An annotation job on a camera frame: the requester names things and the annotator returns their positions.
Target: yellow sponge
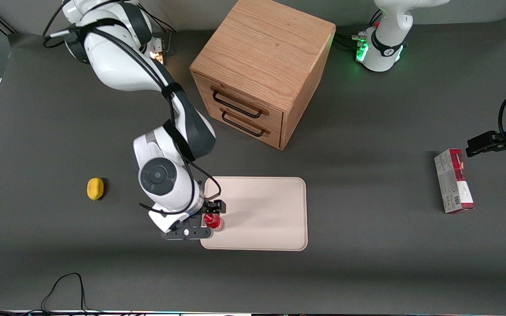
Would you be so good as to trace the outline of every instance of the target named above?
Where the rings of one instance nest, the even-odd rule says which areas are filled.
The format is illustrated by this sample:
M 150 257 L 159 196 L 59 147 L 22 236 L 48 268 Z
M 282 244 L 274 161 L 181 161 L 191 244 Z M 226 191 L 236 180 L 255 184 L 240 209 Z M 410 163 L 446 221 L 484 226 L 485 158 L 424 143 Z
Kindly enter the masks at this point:
M 105 192 L 105 183 L 101 178 L 92 178 L 87 183 L 87 196 L 93 200 L 96 201 L 103 196 L 103 193 Z

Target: black metal handle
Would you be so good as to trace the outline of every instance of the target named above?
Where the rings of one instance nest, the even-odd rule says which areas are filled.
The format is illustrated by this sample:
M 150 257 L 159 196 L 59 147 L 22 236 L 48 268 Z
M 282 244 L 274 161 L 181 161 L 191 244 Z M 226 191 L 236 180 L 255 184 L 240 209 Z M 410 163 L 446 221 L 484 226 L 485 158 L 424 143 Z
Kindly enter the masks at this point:
M 241 113 L 243 115 L 247 115 L 247 116 L 249 116 L 252 119 L 258 119 L 259 116 L 261 116 L 261 114 L 263 113 L 261 110 L 259 110 L 259 112 L 257 114 L 251 114 L 251 113 L 249 113 L 247 111 L 244 111 L 244 110 L 242 110 L 242 109 L 240 109 L 240 108 L 238 108 L 238 107 L 236 107 L 234 105 L 229 104 L 228 102 L 225 102 L 224 100 L 220 100 L 219 98 L 216 98 L 217 94 L 218 94 L 218 90 L 214 90 L 214 93 L 212 94 L 212 98 L 216 102 L 218 102 L 220 104 L 223 104 L 223 105 L 227 106 L 228 108 L 231 108 L 232 110 L 236 110 L 237 112 L 239 112 L 239 113 Z
M 243 132 L 246 132 L 246 133 L 249 133 L 255 137 L 261 137 L 263 136 L 263 134 L 265 134 L 265 130 L 262 129 L 261 132 L 259 133 L 256 133 L 256 132 L 253 132 L 252 130 L 250 129 L 247 129 L 243 126 L 241 126 L 240 124 L 237 124 L 236 122 L 232 122 L 231 120 L 228 120 L 227 118 L 225 118 L 225 115 L 227 114 L 226 111 L 224 111 L 222 114 L 221 114 L 221 119 L 224 120 L 224 122 L 228 122 L 229 124 L 231 124 L 232 126 L 235 126 L 237 128 L 239 128 L 240 130 L 243 130 Z

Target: wooden box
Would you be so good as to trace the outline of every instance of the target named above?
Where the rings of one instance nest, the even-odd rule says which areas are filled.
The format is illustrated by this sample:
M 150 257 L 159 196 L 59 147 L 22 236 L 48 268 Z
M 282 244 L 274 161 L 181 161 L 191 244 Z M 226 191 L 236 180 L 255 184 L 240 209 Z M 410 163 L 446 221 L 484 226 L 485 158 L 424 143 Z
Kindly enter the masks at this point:
M 321 80 L 335 24 L 239 0 L 191 64 L 210 116 L 283 150 Z

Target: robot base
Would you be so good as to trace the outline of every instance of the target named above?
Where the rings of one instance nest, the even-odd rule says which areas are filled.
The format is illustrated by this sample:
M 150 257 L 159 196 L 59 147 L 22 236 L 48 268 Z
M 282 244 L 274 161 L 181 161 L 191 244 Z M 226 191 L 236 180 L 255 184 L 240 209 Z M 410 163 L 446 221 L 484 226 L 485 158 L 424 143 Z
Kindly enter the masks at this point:
M 358 33 L 359 37 L 371 38 L 372 33 L 376 30 L 374 26 Z M 364 40 L 362 46 L 357 50 L 355 60 L 363 64 L 364 67 L 373 72 L 385 72 L 390 70 L 392 66 L 399 60 L 403 46 L 397 51 L 392 52 L 391 56 L 382 56 L 380 50 L 374 46 L 371 40 Z

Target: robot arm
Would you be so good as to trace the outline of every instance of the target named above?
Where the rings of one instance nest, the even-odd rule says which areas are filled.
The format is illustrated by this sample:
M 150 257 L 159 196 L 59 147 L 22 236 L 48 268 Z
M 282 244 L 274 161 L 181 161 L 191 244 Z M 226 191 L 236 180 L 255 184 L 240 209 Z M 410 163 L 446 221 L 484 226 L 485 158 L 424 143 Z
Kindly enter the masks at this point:
M 133 142 L 140 186 L 155 203 L 148 214 L 167 235 L 201 214 L 205 205 L 212 210 L 187 162 L 209 154 L 216 138 L 166 68 L 140 52 L 151 40 L 151 26 L 136 4 L 137 0 L 72 0 L 62 10 L 73 25 L 51 36 L 64 36 L 74 57 L 90 64 L 107 86 L 156 90 L 168 100 L 171 120 Z

